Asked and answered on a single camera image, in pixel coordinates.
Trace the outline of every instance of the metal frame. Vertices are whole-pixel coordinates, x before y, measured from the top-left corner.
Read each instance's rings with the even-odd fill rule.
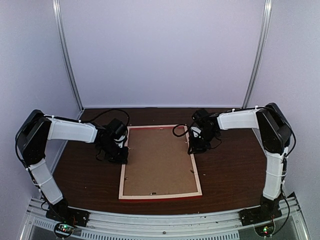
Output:
[[[66,37],[65,37],[65,30],[64,30],[63,20],[62,20],[62,15],[61,15],[61,10],[60,10],[60,0],[52,0],[52,5],[53,5],[53,12],[54,12],[56,25],[58,27],[65,68],[66,68],[66,71],[68,74],[68,78],[69,78],[69,81],[71,84],[72,92],[75,97],[76,103],[78,105],[79,110],[82,111],[84,109],[84,107],[83,107],[81,99],[80,99],[79,91],[78,91],[77,84],[75,81],[75,75],[72,70],[72,66],[71,66],[71,62],[70,62],[70,56],[68,53],[67,42],[66,42]]]
[[[265,0],[259,43],[258,43],[258,47],[257,47],[255,59],[254,59],[254,65],[253,65],[253,69],[250,77],[250,82],[249,82],[248,89],[246,91],[245,98],[242,104],[243,109],[248,107],[248,104],[254,89],[254,85],[259,73],[259,68],[260,68],[262,55],[263,55],[263,49],[265,47],[268,31],[269,31],[271,10],[272,10],[272,0]]]
[[[53,230],[57,222],[46,218],[46,211],[41,209],[43,202],[40,199],[31,199],[24,217],[24,225],[20,230],[20,240],[29,240],[33,226]],[[299,239],[309,240],[310,236],[297,199],[288,198],[288,203]],[[285,219],[288,214],[285,201],[281,200],[279,206],[282,217],[277,220]],[[88,240],[205,240],[213,236],[237,235],[240,230],[254,227],[253,225],[242,226],[239,210],[185,215],[130,215],[87,210],[90,212],[87,227],[78,227],[77,233],[73,236]]]

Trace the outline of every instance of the black joint housing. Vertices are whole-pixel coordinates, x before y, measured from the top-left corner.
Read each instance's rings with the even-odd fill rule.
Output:
[[[33,110],[15,136],[17,147],[28,166],[37,164],[46,157],[50,126],[51,121],[44,117],[42,111]]]
[[[263,147],[270,153],[282,154],[290,145],[290,125],[275,103],[265,107],[256,112]]]
[[[199,128],[203,128],[209,119],[209,113],[204,108],[201,108],[192,114],[192,119],[196,122]]]
[[[117,143],[121,136],[128,131],[127,126],[120,120],[114,118],[108,125],[97,126],[98,130],[94,144],[98,150],[103,150],[104,160],[116,164],[127,164],[129,149],[126,146],[119,147]]]

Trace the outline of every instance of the brown cardboard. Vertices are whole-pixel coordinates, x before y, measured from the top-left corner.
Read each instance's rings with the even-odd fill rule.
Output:
[[[176,129],[177,134],[184,131],[183,127]],[[187,138],[175,137],[172,127],[130,128],[127,145],[129,156],[123,196],[178,195],[199,191],[198,172],[187,154]]]

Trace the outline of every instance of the white backdrop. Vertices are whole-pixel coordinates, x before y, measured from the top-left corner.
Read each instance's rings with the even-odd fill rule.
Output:
[[[84,107],[239,107],[264,0],[61,0]]]

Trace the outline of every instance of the wooden picture frame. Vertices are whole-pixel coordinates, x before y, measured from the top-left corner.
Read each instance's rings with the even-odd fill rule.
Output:
[[[127,189],[126,182],[128,184],[128,177],[126,176],[126,170],[129,173],[131,168],[134,168],[134,166],[133,166],[134,164],[130,165],[131,164],[130,156],[131,156],[132,150],[133,150],[133,149],[130,149],[130,133],[132,134],[133,131],[139,131],[139,130],[149,130],[149,135],[147,135],[147,138],[150,138],[150,140],[151,140],[152,136],[154,135],[154,134],[150,134],[151,130],[166,130],[167,131],[169,129],[172,130],[175,126],[176,125],[128,126],[128,134],[127,134],[128,140],[126,141],[125,146],[129,147],[129,157],[128,157],[128,164],[123,164],[121,166],[120,186],[119,186],[119,196],[118,196],[120,201],[129,201],[129,202],[131,202],[131,201],[164,201],[164,200],[173,200],[173,199],[184,199],[184,198],[189,199],[189,198],[202,197],[202,190],[201,190],[200,179],[199,179],[199,174],[198,174],[198,170],[197,170],[195,157],[193,154],[188,155],[188,153],[187,153],[187,149],[189,147],[189,133],[187,132],[188,129],[186,126],[179,126],[176,128],[176,130],[180,129],[180,131],[182,130],[183,132],[187,132],[182,137],[175,137],[175,136],[173,136],[172,132],[170,133],[171,135],[169,136],[168,135],[169,133],[165,133],[165,131],[162,131],[162,133],[160,133],[160,134],[167,135],[166,139],[170,139],[171,141],[173,141],[173,138],[175,139],[174,141],[177,141],[177,142],[180,141],[180,143],[179,143],[180,148],[182,146],[181,141],[183,141],[183,143],[186,144],[185,150],[183,150],[183,152],[185,153],[185,155],[183,155],[184,159],[179,160],[183,163],[183,165],[181,167],[178,167],[178,169],[176,171],[178,172],[181,169],[181,171],[183,171],[183,173],[180,172],[180,174],[183,174],[183,176],[188,177],[188,181],[186,181],[186,182],[190,182],[190,183],[192,182],[191,183],[191,185],[193,185],[192,191],[190,191],[190,189],[188,189],[186,192],[179,192],[179,193],[173,193],[173,194],[171,194],[171,193],[157,194],[156,192],[150,192],[150,193],[146,192],[145,194],[141,194],[141,193],[140,194],[129,194],[129,195],[125,194],[125,189]],[[144,149],[143,147],[145,147],[145,145],[142,145],[141,149],[136,149],[136,150],[143,151],[143,149]],[[139,161],[148,161],[149,162],[150,158],[147,160],[143,160],[143,158],[139,158]],[[141,167],[141,164],[140,164],[140,168],[134,170],[134,172],[136,174],[137,174],[137,171],[141,171],[141,176],[143,176],[144,169],[143,169],[143,166]]]

